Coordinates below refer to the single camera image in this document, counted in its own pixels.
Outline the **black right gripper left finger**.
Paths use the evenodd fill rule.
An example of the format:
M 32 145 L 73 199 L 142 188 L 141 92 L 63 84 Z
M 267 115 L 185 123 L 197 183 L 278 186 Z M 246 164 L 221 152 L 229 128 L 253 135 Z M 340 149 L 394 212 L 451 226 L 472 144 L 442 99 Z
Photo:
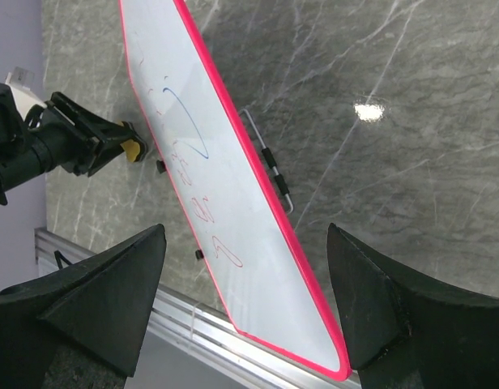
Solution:
M 165 229 L 0 292 L 0 388 L 123 388 L 159 287 Z

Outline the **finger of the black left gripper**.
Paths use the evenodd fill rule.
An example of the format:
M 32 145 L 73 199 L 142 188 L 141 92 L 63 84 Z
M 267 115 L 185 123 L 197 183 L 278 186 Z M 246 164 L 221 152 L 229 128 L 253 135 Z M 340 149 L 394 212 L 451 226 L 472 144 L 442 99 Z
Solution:
M 111 122 L 80 105 L 78 106 L 78 123 L 89 135 L 96 136 L 102 142 L 125 142 L 139 139 L 139 135 L 130 122 Z
M 91 177 L 117 156 L 124 152 L 122 144 L 125 140 L 109 140 L 101 142 L 99 139 L 87 141 L 87 176 Z

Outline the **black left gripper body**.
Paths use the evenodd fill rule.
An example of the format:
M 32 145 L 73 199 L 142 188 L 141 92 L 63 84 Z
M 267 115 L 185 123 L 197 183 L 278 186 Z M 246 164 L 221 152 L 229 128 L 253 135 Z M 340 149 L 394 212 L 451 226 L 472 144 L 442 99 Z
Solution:
M 7 191 L 58 166 L 75 175 L 89 170 L 96 140 L 82 113 L 71 99 L 55 92 L 22 118 L 11 86 L 0 83 L 0 205 L 8 204 Z

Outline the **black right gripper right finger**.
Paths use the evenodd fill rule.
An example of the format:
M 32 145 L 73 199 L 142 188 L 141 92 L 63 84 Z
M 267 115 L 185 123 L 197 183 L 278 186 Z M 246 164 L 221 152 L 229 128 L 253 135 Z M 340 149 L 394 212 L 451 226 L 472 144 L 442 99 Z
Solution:
M 499 388 L 499 298 L 427 276 L 335 224 L 326 251 L 363 388 Z

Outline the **yellow and black eraser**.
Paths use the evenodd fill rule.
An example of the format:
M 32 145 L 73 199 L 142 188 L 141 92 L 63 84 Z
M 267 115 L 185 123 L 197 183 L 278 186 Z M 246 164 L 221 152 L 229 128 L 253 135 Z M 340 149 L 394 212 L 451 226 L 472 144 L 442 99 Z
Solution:
M 126 159 L 130 163 L 143 161 L 148 151 L 148 145 L 145 140 L 138 134 L 131 122 L 120 121 L 117 124 L 124 126 L 131 132 L 131 137 L 121 143 L 121 147 L 126 154 Z

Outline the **red-framed whiteboard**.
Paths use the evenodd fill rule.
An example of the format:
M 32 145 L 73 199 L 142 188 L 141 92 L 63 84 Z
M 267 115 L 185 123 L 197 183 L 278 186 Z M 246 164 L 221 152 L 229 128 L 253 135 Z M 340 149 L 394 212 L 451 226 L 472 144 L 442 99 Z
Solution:
M 339 325 L 186 4 L 119 7 L 131 84 L 232 325 L 347 379 Z

